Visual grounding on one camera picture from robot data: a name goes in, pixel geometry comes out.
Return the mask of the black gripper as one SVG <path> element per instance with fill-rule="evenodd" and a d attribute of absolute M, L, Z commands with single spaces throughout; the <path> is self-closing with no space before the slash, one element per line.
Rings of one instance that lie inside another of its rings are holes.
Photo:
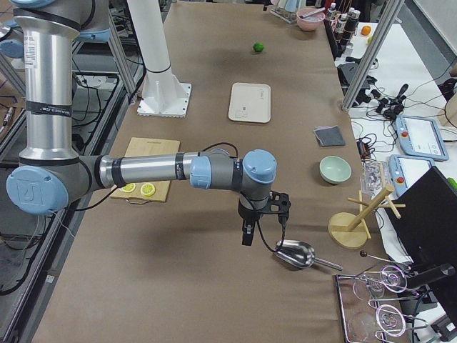
<path fill-rule="evenodd" d="M 238 214 L 243 219 L 242 244 L 251 246 L 254 236 L 254 222 L 258 220 L 258 212 L 254 203 L 243 193 L 238 200 Z"/>

